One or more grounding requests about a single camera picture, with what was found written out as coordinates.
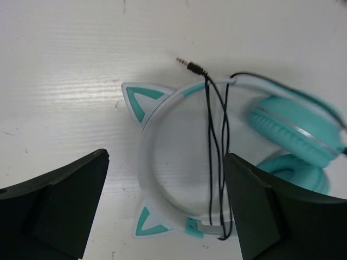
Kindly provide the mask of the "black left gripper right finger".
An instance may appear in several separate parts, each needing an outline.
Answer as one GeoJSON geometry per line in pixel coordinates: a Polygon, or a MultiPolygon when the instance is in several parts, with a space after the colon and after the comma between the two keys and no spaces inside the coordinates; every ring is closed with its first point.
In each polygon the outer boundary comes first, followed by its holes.
{"type": "Polygon", "coordinates": [[[346,200],[270,175],[234,153],[224,158],[243,259],[346,259],[346,200]]]}

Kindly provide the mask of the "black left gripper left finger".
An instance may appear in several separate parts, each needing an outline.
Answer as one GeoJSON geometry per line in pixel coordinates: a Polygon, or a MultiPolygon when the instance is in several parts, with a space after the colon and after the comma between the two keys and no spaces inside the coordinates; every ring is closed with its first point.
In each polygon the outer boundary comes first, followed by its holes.
{"type": "Polygon", "coordinates": [[[1,189],[1,259],[82,259],[109,166],[98,149],[1,189]]]}

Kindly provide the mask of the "teal cat-ear headphones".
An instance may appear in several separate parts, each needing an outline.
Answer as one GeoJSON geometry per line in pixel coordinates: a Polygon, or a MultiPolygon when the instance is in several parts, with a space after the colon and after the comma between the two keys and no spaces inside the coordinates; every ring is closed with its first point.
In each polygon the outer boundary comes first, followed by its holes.
{"type": "Polygon", "coordinates": [[[327,194],[324,170],[346,152],[346,122],[336,109],[259,74],[239,72],[177,90],[140,82],[121,89],[142,131],[137,175],[144,201],[134,219],[136,238],[173,231],[236,236],[227,153],[327,194]]]}

